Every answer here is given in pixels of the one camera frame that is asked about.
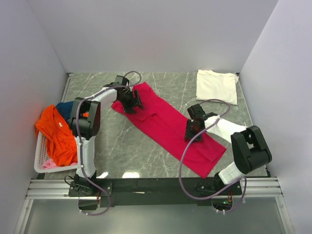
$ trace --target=clothing pile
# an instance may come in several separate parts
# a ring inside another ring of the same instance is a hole
[[[42,168],[55,168],[77,164],[77,147],[68,120],[73,101],[48,106],[36,122],[37,135],[41,132],[46,139],[47,154],[50,157]]]

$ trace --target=glass panel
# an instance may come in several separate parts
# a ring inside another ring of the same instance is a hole
[[[118,206],[101,216],[86,216],[79,213],[76,200],[35,200],[25,233],[284,234],[285,230],[275,198],[247,198],[225,215],[212,207],[157,205]]]

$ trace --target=folded white shirt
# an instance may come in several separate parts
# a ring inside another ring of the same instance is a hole
[[[236,83],[238,76],[233,73],[216,73],[199,70],[196,81],[196,99],[220,99],[237,105]]]

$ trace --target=cable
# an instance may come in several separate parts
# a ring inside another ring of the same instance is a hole
[[[69,178],[71,178],[72,180],[74,180],[74,178],[72,178],[70,175],[65,176],[64,181],[65,181],[66,184],[68,184],[68,185],[70,186],[70,183],[68,183],[68,182],[66,181],[66,177],[69,177]]]
[[[246,179],[246,177],[243,176],[242,178],[239,178],[239,179],[235,180],[234,182],[228,184],[227,186],[225,186],[224,188],[222,188],[221,190],[219,190],[219,191],[216,192],[215,194],[212,194],[212,195],[210,195],[210,196],[205,196],[205,197],[196,197],[196,196],[193,196],[193,195],[189,194],[189,193],[186,191],[186,189],[185,189],[185,187],[184,187],[184,185],[183,185],[183,182],[182,182],[182,175],[181,175],[181,172],[182,172],[183,160],[184,160],[185,155],[186,155],[186,152],[188,151],[188,149],[189,149],[190,145],[192,144],[192,142],[193,142],[199,135],[201,135],[202,133],[204,133],[204,132],[207,131],[208,129],[210,129],[210,128],[212,128],[213,126],[215,126],[216,124],[218,124],[218,122],[220,121],[220,119],[221,119],[223,116],[225,116],[225,115],[230,111],[230,109],[231,109],[231,107],[230,107],[230,105],[229,105],[228,103],[226,103],[225,101],[219,100],[219,99],[209,99],[209,100],[206,100],[206,101],[201,102],[200,104],[203,104],[203,103],[205,103],[205,102],[207,102],[207,101],[219,101],[219,102],[222,102],[222,103],[224,103],[224,104],[226,104],[226,105],[228,106],[228,109],[227,109],[224,113],[222,113],[222,114],[219,116],[219,118],[217,118],[217,120],[216,120],[213,124],[211,124],[211,125],[208,126],[207,128],[205,128],[205,129],[203,129],[202,131],[200,131],[199,133],[197,133],[197,134],[190,140],[190,142],[187,144],[187,146],[185,147],[185,150],[184,150],[184,152],[183,152],[183,154],[182,154],[182,157],[181,157],[181,160],[180,160],[180,166],[179,166],[179,183],[180,183],[181,189],[183,190],[183,192],[184,192],[188,197],[190,197],[190,198],[192,198],[192,199],[194,199],[194,200],[208,200],[208,199],[211,199],[211,198],[213,198],[213,197],[219,195],[221,192],[223,192],[223,191],[226,190],[227,188],[231,187],[232,185],[234,185],[235,183],[237,183],[237,182],[240,181],[241,179],[244,179],[244,180],[245,180],[245,186],[244,186],[244,191],[243,191],[242,197],[240,198],[239,202],[238,202],[234,207],[230,208],[228,211],[225,211],[225,212],[227,213],[227,212],[230,212],[230,211],[234,210],[234,209],[235,209],[237,206],[239,206],[240,203],[243,201],[243,198],[244,198],[245,193],[246,193],[246,188],[247,188],[247,179]]]
[[[82,104],[83,104],[85,101],[90,100],[90,99],[92,99],[92,98],[96,98],[97,96],[99,96],[99,95],[105,93],[105,92],[108,91],[108,90],[115,89],[115,88],[127,88],[127,87],[132,87],[132,86],[135,86],[135,85],[139,84],[139,83],[141,82],[141,80],[142,80],[141,74],[140,74],[139,72],[136,72],[136,71],[130,71],[130,72],[127,72],[124,76],[126,77],[126,76],[129,75],[130,73],[136,73],[136,74],[139,75],[139,81],[138,81],[137,83],[132,84],[132,85],[120,85],[120,86],[108,87],[107,89],[101,90],[101,91],[95,93],[95,94],[92,95],[92,96],[85,97],[83,100],[80,101],[80,103],[78,104],[78,107],[77,107],[77,112],[76,112],[76,130],[77,130],[77,135],[78,135],[78,137],[79,137],[79,147],[80,147],[80,155],[79,155],[79,157],[80,157],[80,166],[81,166],[82,174],[83,174],[83,176],[86,178],[86,180],[87,180],[90,184],[92,184],[94,187],[96,187],[96,188],[98,188],[99,190],[101,190],[101,191],[102,191],[103,193],[105,193],[105,195],[108,197],[108,206],[107,206],[107,208],[106,208],[104,211],[102,211],[102,212],[100,212],[100,213],[97,213],[97,214],[94,214],[94,213],[87,213],[86,211],[81,211],[82,213],[84,213],[84,214],[86,214],[86,215],[97,216],[97,215],[102,215],[102,214],[104,214],[104,213],[107,212],[107,211],[109,210],[109,208],[111,207],[112,200],[111,200],[110,196],[108,195],[108,193],[107,193],[104,189],[102,189],[100,186],[98,186],[97,184],[95,184],[93,181],[91,181],[91,180],[88,178],[88,176],[87,176],[87,174],[86,174],[86,172],[85,172],[85,170],[84,170],[84,167],[83,167],[83,155],[82,155],[82,151],[83,151],[83,147],[82,147],[82,146],[83,146],[83,141],[82,141],[82,137],[81,137],[80,129],[79,129],[79,113],[80,113],[80,108],[81,108]]]

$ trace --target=blue clothing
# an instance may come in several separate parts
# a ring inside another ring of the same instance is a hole
[[[70,114],[72,112],[74,101],[69,102],[60,102],[55,107],[60,113],[60,115],[64,118],[64,120],[68,123]]]

